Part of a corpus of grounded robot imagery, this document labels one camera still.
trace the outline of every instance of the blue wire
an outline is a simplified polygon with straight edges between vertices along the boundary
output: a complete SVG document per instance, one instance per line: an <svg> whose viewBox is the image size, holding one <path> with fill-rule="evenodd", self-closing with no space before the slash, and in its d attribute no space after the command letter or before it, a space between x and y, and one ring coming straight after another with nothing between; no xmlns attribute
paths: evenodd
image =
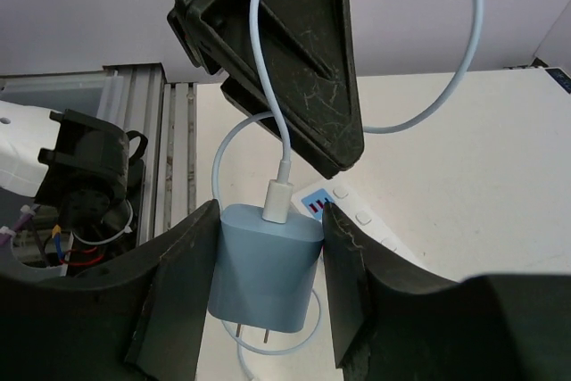
<svg viewBox="0 0 571 381"><path fill-rule="evenodd" d="M58 259L63 261L65 259L65 253L62 250L62 234L58 233L54 236L54 243Z"/></svg>
<svg viewBox="0 0 571 381"><path fill-rule="evenodd" d="M279 104L277 103L274 88L269 80L268 68L264 61L264 54L261 51L260 41L260 26L258 12L260 10L260 0L250 0L250 39L252 41L253 59L256 63L256 69L260 75L261 87L264 94L268 99L268 106L276 119L279 135L282 138L282 160L279 163L279 170L277 171L277 182L287 183L289 179L289 172L292 167L292 144L289 137L289 130L287 129L286 119L282 113Z"/></svg>
<svg viewBox="0 0 571 381"><path fill-rule="evenodd" d="M246 359L244 358L244 349L242 345L239 344L236 348L238 349L238 361L240 362L240 366L242 367L242 370L244 371L246 377L248 378L248 381L256 381L258 378L256 378L256 376L253 374L252 370L248 367L248 364L246 363Z"/></svg>
<svg viewBox="0 0 571 381"><path fill-rule="evenodd" d="M294 352L298 352L304 346L309 344L313 340L313 338L315 338L316 334L319 331L319 328L321 327L321 322L323 321L323 309L321 308L321 300L319 299L319 295L315 291L315 289L312 289L311 293L313 294L313 296L315 296L315 300L318 303L318 310L319 310L318 322L315 325L315 327L313 328L313 330L311 331L310 335L307 337L307 339L305 341L297 344L295 347L288 348L286 350L275 350L275 351L273 351L273 350L262 350L260 348L256 348L252 345L249 345L248 343L245 343L241 338L236 338L236 336L232 332L232 328L230 327L230 325L226 321L222 320L222 326L224 326L224 328L226 329L226 332L230 335L230 337L238 345L244 347L249 352L255 352L256 354L261 354L262 356L286 356L287 354L292 354Z"/></svg>
<svg viewBox="0 0 571 381"><path fill-rule="evenodd" d="M470 34L470 39L468 41L468 46L466 48L466 52L464 53L464 58L460 63L456 73L452 77L450 83L444 91L438 96L438 98L428 106L423 112L419 115L415 116L411 120L407 120L399 125L394 125L391 127L363 127L363 131L369 134L392 134L398 133L399 131L404 131L405 129L409 129L418 125L420 122L428 118L434 112L436 112L448 98L452 95L452 93L458 87L460 81L464 78L464 75L468 71L468 67L472 63L474 59L474 54L476 53L476 49L478 48L478 43L480 41L480 36L482 34L482 25L484 22L484 0L472 0L472 7L474 8L474 12L472 15L472 30Z"/></svg>
<svg viewBox="0 0 571 381"><path fill-rule="evenodd" d="M273 115L271 112L264 112L264 113L258 113L257 115L253 115L250 118L246 118L238 125L236 125L234 128L232 128L232 130L228 133L228 135L224 137L224 140L222 140L222 143L220 144L220 147L216 152L216 156L214 157L214 163L212 164L212 195L214 196L215 200L219 201L220 208L222 208L222 196L220 194L220 164L222 162L222 155L224 155L224 152L226 151L226 148L228 147L232 139L236 137L236 135L240 131L242 131L245 127L252 124L253 122L258 122L259 120L265 120L267 118L271 118L272 116Z"/></svg>

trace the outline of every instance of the power adapter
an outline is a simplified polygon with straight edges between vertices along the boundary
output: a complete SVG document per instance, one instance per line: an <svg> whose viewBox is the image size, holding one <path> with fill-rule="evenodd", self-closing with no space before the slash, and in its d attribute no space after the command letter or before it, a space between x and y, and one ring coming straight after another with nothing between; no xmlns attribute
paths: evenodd
<svg viewBox="0 0 571 381"><path fill-rule="evenodd" d="M323 230L299 213L288 213L283 224L262 213L246 204L222 212L208 310L217 319L292 334L305 322Z"/></svg>

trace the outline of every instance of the purple wire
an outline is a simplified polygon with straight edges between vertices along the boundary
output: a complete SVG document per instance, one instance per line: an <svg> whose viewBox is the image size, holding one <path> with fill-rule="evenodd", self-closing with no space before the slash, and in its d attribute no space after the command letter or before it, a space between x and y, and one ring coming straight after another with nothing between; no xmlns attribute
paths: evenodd
<svg viewBox="0 0 571 381"><path fill-rule="evenodd" d="M32 205L31 210L34 212L37 212L40 207L41 207L40 205L34 204L34 205ZM33 217L34 216L32 216L30 213L22 214L20 216L20 218L18 219L18 221L13 225L11 230L14 231L16 234L18 234L20 231L22 231L24 229L26 224ZM0 234L0 245L4 245L4 244L8 243L11 239L12 239L12 236L10 234Z"/></svg>

